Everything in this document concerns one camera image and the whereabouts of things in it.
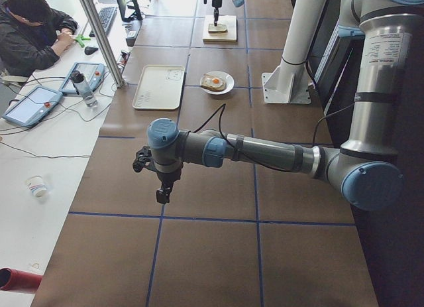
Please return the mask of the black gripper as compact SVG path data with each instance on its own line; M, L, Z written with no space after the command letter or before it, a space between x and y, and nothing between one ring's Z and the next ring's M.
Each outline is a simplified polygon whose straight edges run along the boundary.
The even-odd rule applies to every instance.
M161 188L156 191L156 201L160 204L168 204L170 202L170 194L175 181L181 178L182 169L179 168L172 172L157 172L157 177L161 181Z
M219 8L222 7L222 4L223 4L223 0L212 0L212 7L214 8L214 10L213 10L213 24L215 26L218 25Z

